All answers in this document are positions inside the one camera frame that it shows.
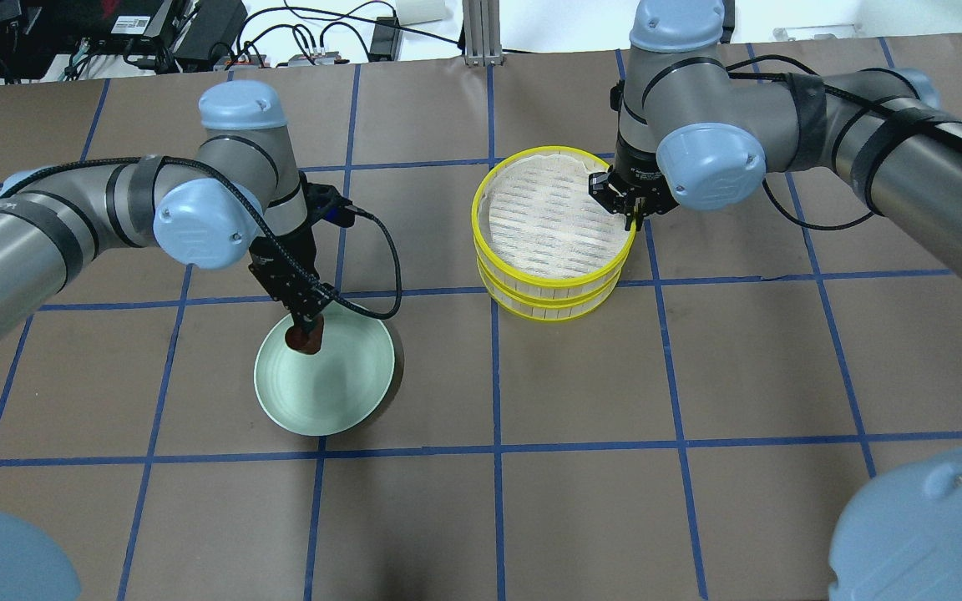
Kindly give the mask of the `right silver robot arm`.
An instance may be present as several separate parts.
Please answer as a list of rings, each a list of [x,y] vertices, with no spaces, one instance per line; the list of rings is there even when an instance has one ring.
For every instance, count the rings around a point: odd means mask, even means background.
[[[839,76],[725,65],[722,1],[641,1],[614,163],[589,194],[635,228],[675,208],[719,210],[767,174],[828,168],[962,279],[962,119],[916,69]]]

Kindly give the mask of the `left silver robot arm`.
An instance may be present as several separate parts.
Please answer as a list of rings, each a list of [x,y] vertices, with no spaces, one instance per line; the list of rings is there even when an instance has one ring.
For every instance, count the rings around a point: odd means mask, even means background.
[[[278,92],[262,81],[201,95],[194,159],[91,159],[19,172],[0,189],[0,339],[110,250],[160,247],[176,262],[251,274],[306,331],[332,303],[311,228],[351,224],[337,188],[297,164]]]

